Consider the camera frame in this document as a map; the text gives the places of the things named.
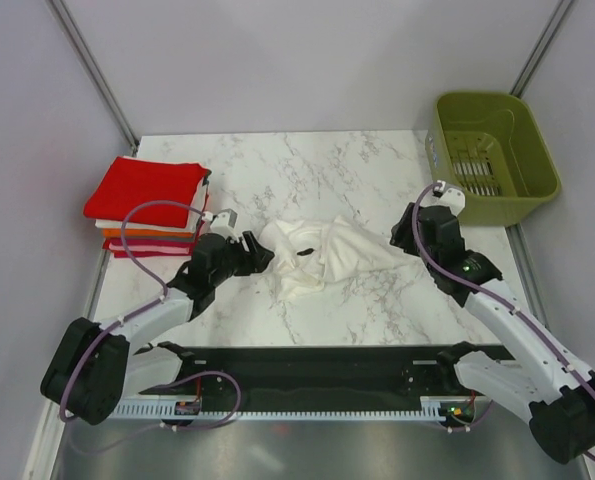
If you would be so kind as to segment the white t shirt robot print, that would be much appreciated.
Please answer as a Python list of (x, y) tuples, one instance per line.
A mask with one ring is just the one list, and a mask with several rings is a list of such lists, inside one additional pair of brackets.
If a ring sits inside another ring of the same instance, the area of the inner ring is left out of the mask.
[(274, 220), (260, 234), (273, 251), (276, 298), (292, 301), (361, 274), (399, 268), (408, 256), (383, 236), (338, 216), (330, 222)]

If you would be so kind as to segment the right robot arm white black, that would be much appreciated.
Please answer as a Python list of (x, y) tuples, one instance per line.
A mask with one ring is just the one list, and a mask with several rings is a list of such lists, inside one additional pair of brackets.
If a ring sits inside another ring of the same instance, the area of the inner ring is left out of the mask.
[(522, 309), (502, 272), (466, 247), (451, 210), (409, 204), (390, 242), (421, 258), (438, 289), (481, 321), (517, 363), (500, 365), (462, 342), (435, 368), (437, 386), (450, 394), (464, 387), (484, 394), (525, 422), (560, 464), (581, 455), (595, 462), (595, 369)]

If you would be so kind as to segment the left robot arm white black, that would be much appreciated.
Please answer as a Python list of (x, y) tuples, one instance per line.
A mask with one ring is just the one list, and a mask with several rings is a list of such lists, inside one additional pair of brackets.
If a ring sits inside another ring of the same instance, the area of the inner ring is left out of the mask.
[(226, 280), (261, 274), (274, 257), (250, 231), (238, 239), (217, 233), (200, 236), (191, 258), (153, 299), (102, 322), (85, 317), (73, 320), (40, 383), (41, 394), (59, 406), (63, 422), (81, 419), (97, 425), (123, 397), (139, 391), (126, 380), (129, 366), (152, 368), (160, 360), (168, 361), (162, 382), (175, 393), (188, 392), (197, 378), (192, 364), (166, 348), (141, 349), (199, 317)]

